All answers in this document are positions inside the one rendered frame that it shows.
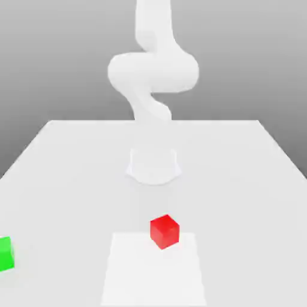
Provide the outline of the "small red cube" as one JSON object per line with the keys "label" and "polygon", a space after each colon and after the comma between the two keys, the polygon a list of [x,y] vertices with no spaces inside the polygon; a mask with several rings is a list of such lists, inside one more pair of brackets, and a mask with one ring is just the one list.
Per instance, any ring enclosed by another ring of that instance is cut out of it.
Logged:
{"label": "small red cube", "polygon": [[160,249],[179,242],[180,226],[168,214],[150,221],[150,237]]}

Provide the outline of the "small green cube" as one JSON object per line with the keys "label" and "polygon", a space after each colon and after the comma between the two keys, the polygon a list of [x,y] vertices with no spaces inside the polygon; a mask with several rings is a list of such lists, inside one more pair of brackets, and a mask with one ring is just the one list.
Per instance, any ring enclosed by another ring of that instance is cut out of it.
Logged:
{"label": "small green cube", "polygon": [[0,237],[0,272],[14,268],[14,249],[11,238]]}

